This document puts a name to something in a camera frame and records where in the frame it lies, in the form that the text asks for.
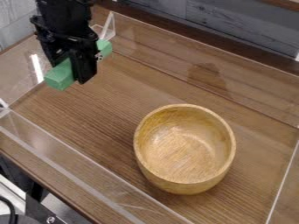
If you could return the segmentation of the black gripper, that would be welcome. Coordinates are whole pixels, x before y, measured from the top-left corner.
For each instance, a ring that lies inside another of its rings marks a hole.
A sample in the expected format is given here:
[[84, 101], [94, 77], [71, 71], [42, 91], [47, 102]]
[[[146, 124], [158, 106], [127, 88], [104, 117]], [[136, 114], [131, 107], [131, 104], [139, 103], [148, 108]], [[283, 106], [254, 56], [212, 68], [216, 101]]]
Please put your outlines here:
[[98, 51], [78, 49], [78, 44], [95, 43], [99, 35], [90, 28], [91, 7], [96, 0], [35, 0], [38, 13], [30, 21], [51, 66], [68, 57], [75, 80], [84, 84], [98, 73]]

